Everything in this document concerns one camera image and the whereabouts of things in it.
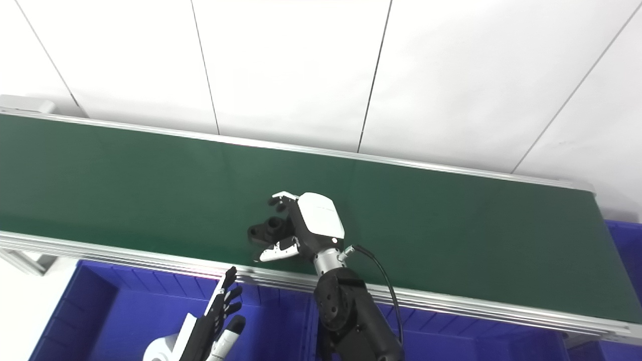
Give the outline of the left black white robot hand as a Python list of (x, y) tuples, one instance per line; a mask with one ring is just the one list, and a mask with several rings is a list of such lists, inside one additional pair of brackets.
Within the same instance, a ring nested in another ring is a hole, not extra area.
[(232, 266), (216, 283), (202, 315), (186, 315), (179, 332), (181, 345), (175, 345), (176, 360), (224, 360), (242, 333), (246, 318), (236, 313), (241, 310), (238, 300), (243, 292), (234, 286), (238, 270)]

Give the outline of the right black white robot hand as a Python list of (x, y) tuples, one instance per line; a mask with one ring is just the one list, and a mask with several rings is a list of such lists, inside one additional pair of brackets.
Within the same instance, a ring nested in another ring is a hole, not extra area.
[(265, 246), (255, 262), (301, 256), (316, 265), (323, 256), (336, 256), (343, 248), (346, 232), (330, 198), (281, 191), (271, 196), (268, 205), (278, 213), (286, 212), (286, 217), (269, 217), (248, 229), (249, 240)]

